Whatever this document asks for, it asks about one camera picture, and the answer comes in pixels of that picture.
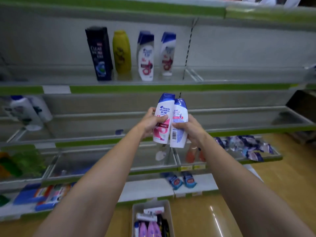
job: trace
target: wooden floor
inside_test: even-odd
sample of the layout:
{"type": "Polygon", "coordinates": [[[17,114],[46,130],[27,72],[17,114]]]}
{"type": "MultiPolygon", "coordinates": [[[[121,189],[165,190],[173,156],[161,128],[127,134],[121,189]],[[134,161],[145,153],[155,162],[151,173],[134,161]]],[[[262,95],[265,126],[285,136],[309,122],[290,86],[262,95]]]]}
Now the wooden floor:
{"type": "MultiPolygon", "coordinates": [[[[264,138],[284,156],[282,161],[252,165],[265,184],[283,198],[316,233],[316,148],[302,146],[286,134],[264,138]]],[[[242,236],[220,194],[170,202],[175,236],[242,236]]],[[[29,237],[42,220],[0,223],[1,237],[29,237]]],[[[131,236],[132,212],[118,207],[106,237],[131,236]]]]}

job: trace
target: white plastic bin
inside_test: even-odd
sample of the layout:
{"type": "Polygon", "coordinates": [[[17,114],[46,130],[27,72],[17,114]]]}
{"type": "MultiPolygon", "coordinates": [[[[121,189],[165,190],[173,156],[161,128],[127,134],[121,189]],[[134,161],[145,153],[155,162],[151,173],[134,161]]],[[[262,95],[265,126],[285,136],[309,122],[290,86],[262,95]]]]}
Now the white plastic bin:
{"type": "Polygon", "coordinates": [[[162,214],[162,217],[168,221],[169,230],[170,230],[170,237],[174,237],[172,217],[171,217],[171,209],[170,209],[170,203],[168,200],[151,200],[151,201],[148,201],[146,203],[139,203],[139,204],[133,205],[132,237],[135,237],[134,223],[136,221],[136,214],[137,213],[144,213],[144,209],[162,207],[162,206],[165,208],[165,212],[162,214]]]}

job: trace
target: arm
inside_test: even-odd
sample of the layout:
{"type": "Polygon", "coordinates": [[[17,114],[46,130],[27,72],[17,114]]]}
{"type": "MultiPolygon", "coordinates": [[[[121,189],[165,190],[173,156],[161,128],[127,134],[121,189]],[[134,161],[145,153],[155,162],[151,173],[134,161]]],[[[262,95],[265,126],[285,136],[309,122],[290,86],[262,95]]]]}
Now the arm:
{"type": "Polygon", "coordinates": [[[104,237],[140,141],[168,116],[144,118],[103,156],[40,225],[34,237],[104,237]]]}
{"type": "Polygon", "coordinates": [[[313,236],[291,208],[260,179],[244,168],[189,115],[184,128],[202,148],[216,184],[243,236],[313,236]]]}

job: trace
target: hand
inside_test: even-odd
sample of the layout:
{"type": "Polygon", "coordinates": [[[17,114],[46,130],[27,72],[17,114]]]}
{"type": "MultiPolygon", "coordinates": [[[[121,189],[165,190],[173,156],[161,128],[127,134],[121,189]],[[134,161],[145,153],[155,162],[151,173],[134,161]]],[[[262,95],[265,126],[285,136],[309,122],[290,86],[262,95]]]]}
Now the hand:
{"type": "Polygon", "coordinates": [[[164,116],[154,116],[154,112],[156,111],[155,107],[150,107],[146,113],[146,115],[142,118],[142,120],[137,124],[137,127],[143,131],[142,139],[150,136],[153,133],[153,128],[156,124],[165,122],[168,119],[168,115],[164,116]]]}
{"type": "Polygon", "coordinates": [[[188,122],[172,123],[172,125],[177,129],[184,129],[188,133],[188,139],[194,146],[201,147],[203,140],[209,135],[191,114],[189,114],[188,122]]]}

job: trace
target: person's right arm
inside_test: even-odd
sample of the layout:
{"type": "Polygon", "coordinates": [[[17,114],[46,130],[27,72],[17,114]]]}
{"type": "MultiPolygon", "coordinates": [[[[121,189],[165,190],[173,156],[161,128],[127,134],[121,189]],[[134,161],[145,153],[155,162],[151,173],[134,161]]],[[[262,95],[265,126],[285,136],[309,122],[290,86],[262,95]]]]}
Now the person's right arm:
{"type": "Polygon", "coordinates": [[[202,149],[243,236],[315,237],[284,200],[218,145],[192,115],[189,122],[173,126],[184,128],[189,139],[202,149]]]}

